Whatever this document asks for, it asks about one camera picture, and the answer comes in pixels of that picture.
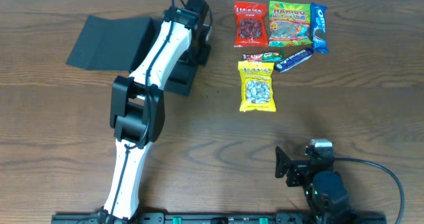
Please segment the red Maltesers candy bag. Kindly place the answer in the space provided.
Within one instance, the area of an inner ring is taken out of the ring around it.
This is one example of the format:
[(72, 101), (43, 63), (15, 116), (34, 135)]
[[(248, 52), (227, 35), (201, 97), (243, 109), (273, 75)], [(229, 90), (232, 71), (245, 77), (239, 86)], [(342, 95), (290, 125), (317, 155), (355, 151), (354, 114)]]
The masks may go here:
[(267, 6), (262, 3), (236, 1), (234, 10), (237, 25), (234, 47), (267, 46), (268, 38), (264, 24)]

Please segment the yellow candy bag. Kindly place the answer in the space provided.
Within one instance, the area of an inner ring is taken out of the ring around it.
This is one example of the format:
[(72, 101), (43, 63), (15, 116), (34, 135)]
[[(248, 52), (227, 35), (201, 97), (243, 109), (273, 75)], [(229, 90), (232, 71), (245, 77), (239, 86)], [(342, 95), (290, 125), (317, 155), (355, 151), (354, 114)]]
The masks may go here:
[(276, 112), (272, 89), (272, 62), (238, 62), (241, 79), (240, 112)]

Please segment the red green KitKat Milo bar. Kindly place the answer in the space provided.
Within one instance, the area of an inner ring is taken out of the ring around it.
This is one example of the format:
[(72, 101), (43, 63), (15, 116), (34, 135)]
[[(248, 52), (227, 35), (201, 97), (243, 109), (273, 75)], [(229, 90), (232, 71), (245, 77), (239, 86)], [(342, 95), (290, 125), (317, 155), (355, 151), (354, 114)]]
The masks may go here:
[(284, 59), (284, 53), (282, 51), (242, 55), (242, 61), (244, 62), (278, 62), (283, 59)]

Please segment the green Haribo worms bag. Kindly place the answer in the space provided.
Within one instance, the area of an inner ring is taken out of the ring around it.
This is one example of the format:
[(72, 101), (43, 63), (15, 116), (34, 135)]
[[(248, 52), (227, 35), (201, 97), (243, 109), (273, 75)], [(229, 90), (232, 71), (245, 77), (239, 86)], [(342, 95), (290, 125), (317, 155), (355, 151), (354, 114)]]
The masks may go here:
[(311, 5), (270, 1), (268, 46), (287, 47), (312, 43)]

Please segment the black cardboard box with lid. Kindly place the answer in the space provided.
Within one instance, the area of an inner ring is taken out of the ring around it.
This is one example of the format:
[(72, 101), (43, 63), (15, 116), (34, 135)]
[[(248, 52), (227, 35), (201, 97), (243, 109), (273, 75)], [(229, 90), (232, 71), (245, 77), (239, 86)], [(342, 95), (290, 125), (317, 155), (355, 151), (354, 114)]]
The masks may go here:
[[(156, 41), (162, 21), (151, 17), (104, 19), (88, 16), (66, 61), (85, 70), (134, 71)], [(189, 52), (180, 57), (164, 87), (165, 91), (188, 96), (199, 65), (204, 66), (211, 46), (206, 40), (211, 28), (203, 25), (202, 51), (197, 58)]]

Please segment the dark blue chocolate bar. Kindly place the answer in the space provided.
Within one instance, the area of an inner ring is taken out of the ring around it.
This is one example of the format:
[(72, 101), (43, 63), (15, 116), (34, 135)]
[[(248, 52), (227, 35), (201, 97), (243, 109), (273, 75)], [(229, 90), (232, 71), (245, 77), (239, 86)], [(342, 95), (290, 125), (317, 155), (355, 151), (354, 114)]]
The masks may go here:
[(303, 49), (287, 58), (284, 58), (283, 60), (276, 62), (274, 64), (274, 70), (283, 73), (286, 72), (298, 64), (308, 60), (310, 57), (312, 57), (313, 51), (310, 48)]

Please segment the blue Oreo cookie pack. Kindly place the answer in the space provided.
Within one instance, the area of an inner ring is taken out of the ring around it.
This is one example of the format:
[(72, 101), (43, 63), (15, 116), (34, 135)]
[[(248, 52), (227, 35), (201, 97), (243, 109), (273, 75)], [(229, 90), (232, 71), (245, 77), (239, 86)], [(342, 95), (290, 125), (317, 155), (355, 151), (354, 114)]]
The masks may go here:
[(311, 4), (311, 35), (313, 40), (313, 50), (322, 54), (329, 53), (326, 38), (326, 10), (327, 7), (324, 5), (318, 5), (316, 3)]

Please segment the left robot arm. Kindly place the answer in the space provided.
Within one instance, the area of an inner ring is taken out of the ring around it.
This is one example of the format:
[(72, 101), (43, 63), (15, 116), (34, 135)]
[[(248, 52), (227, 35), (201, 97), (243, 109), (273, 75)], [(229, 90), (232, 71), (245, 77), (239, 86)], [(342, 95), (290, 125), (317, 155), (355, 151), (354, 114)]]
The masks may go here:
[(129, 77), (112, 85), (110, 126), (117, 159), (111, 191), (93, 217), (98, 223), (130, 223), (136, 219), (139, 186), (150, 147), (165, 121), (164, 91), (189, 95), (197, 69), (207, 63), (211, 18), (206, 0), (172, 5), (162, 15), (158, 36)]

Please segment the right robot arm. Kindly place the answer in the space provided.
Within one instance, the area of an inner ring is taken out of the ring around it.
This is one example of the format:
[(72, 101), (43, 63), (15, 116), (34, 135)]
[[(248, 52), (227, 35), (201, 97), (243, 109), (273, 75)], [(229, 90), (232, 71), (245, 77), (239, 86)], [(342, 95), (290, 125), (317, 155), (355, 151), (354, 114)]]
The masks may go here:
[(288, 187), (301, 187), (315, 223), (360, 223), (360, 216), (350, 205), (341, 175), (334, 171), (332, 145), (310, 144), (309, 160), (292, 160), (276, 147), (275, 177), (286, 177)]

